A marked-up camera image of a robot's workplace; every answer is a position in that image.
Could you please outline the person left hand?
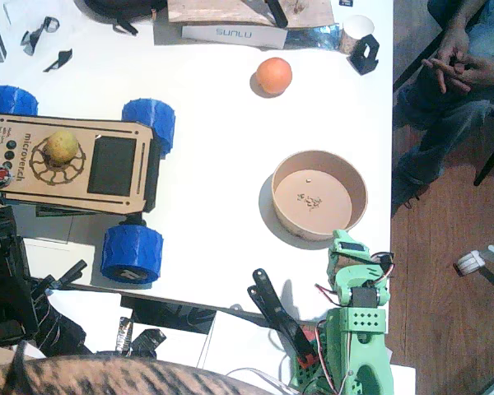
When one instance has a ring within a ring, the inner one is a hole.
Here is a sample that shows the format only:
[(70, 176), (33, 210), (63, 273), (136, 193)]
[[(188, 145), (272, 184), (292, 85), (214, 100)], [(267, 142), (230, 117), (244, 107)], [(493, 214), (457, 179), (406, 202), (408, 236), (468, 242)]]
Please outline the person left hand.
[(494, 58), (484, 58), (465, 54), (461, 63), (465, 65), (462, 73), (438, 58), (423, 59), (422, 64), (436, 73), (440, 91), (448, 89), (468, 94), (471, 90), (494, 90)]

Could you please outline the person right hand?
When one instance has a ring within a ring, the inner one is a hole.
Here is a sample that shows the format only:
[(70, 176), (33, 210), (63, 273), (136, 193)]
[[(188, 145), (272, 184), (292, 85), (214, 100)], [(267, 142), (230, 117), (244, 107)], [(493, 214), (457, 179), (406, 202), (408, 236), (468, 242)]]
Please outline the person right hand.
[(465, 70), (461, 63), (463, 56), (468, 52), (469, 38), (464, 28), (452, 27), (444, 33), (437, 52), (437, 58), (443, 63), (452, 66), (457, 73)]

